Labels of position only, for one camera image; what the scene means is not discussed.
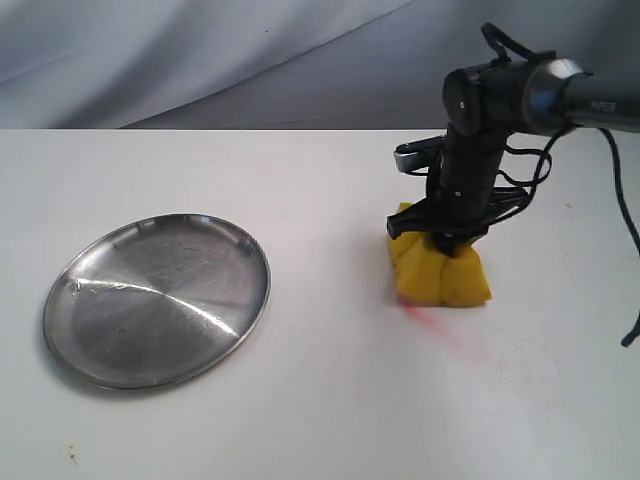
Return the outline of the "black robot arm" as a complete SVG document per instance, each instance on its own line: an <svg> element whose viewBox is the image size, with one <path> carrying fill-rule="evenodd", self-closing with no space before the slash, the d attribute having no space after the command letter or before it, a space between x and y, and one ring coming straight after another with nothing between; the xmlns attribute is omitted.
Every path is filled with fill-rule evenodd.
<svg viewBox="0 0 640 480"><path fill-rule="evenodd" d="M398 170L426 179L425 197L387 219L387 232L429 233L436 248L453 254L461 244L521 212L532 202L551 168L551 146L579 128L639 130L639 83L629 77L595 75L569 59L497 61L451 72L443 87L448 115L441 136L399 145ZM502 157L522 133L548 137L531 179L505 179Z"/></svg>

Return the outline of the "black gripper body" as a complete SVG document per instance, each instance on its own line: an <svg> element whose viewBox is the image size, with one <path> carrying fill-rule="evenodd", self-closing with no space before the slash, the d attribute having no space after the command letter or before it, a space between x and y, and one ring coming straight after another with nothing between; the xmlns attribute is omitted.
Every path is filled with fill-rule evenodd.
<svg viewBox="0 0 640 480"><path fill-rule="evenodd" d="M407 232L470 235L488 224L486 212L502 156L506 133L463 134L449 124L441 156L426 171L425 198L387 218L393 239Z"/></svg>

